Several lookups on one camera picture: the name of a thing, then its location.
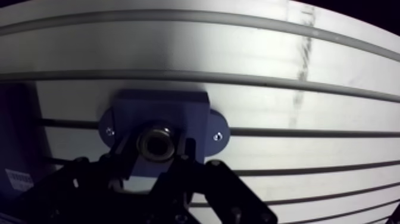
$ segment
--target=label sticker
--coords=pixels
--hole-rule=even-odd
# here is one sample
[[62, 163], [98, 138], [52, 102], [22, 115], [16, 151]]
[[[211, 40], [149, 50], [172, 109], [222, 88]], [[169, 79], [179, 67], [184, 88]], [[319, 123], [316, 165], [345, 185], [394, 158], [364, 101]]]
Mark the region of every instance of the label sticker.
[[18, 191], [27, 191], [33, 187], [33, 180], [29, 173], [5, 169], [12, 188]]

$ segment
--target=metal ring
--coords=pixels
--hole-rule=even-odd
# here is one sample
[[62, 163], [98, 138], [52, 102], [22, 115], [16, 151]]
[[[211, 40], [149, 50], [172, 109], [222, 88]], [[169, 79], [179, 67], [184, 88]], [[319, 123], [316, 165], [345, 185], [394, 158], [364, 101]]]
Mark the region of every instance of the metal ring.
[[137, 149], [146, 160], [162, 163], [172, 158], [175, 146], [168, 130], [167, 128], [152, 128], [140, 135], [137, 140]]

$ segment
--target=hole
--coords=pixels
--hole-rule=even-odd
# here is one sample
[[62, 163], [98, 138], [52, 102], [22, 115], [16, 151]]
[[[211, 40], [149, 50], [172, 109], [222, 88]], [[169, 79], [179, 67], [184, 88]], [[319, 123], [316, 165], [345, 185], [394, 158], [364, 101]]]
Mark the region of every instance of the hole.
[[152, 136], [147, 141], [147, 150], [154, 155], [164, 155], [168, 151], [168, 142], [157, 136]]
[[77, 179], [73, 179], [72, 182], [74, 183], [74, 187], [78, 188], [79, 187], [79, 183]]

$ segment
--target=white panel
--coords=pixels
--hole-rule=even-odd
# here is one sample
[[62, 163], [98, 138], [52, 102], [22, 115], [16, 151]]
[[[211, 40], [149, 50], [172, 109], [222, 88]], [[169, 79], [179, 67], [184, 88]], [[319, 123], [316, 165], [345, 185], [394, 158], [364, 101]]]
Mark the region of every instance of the white panel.
[[205, 90], [230, 127], [400, 130], [391, 102], [250, 86], [126, 80], [38, 82], [44, 118], [98, 121], [116, 91], [126, 88]]
[[[158, 0], [30, 1], [0, 9], [0, 26], [57, 15], [135, 9], [215, 11], [302, 23], [299, 14], [309, 6], [284, 0], [164, 0], [162, 4]], [[397, 35], [333, 11], [315, 7], [314, 26], [400, 52]]]
[[315, 27], [350, 36], [400, 53], [399, 36], [396, 34], [330, 10], [316, 7]]
[[286, 6], [287, 0], [47, 0], [24, 2], [0, 9], [0, 26], [57, 15], [142, 9], [214, 11], [285, 20]]
[[0, 71], [175, 69], [294, 78], [300, 40], [219, 24], [81, 24], [1, 36]]
[[399, 138], [231, 137], [222, 152], [207, 159], [237, 170], [348, 166], [396, 160], [399, 145]]
[[[349, 216], [344, 216], [336, 219], [324, 220], [321, 222], [310, 222], [313, 224], [316, 223], [328, 223], [328, 224], [363, 224], [367, 222], [371, 222], [383, 217], [390, 215], [394, 209], [396, 209], [397, 204], [390, 204], [388, 206], [384, 206], [378, 209], [365, 211], [362, 213], [352, 214]], [[190, 212], [197, 217], [197, 219], [201, 223], [207, 224], [220, 224], [218, 217], [211, 209], [191, 209]]]
[[[172, 69], [297, 79], [303, 41], [219, 24], [81, 24], [1, 36], [0, 71]], [[307, 80], [400, 95], [400, 63], [317, 39], [311, 45]]]
[[85, 129], [45, 128], [51, 154], [55, 158], [73, 160], [85, 156], [98, 161], [110, 149], [100, 139], [99, 133]]
[[359, 39], [391, 51], [400, 52], [399, 36], [356, 18], [324, 8], [296, 1], [288, 1], [287, 21], [303, 24], [304, 19], [310, 15], [306, 15], [302, 11], [306, 11], [311, 7], [314, 8], [313, 14], [315, 17], [313, 27]]
[[400, 95], [399, 62], [318, 39], [311, 45], [307, 80]]

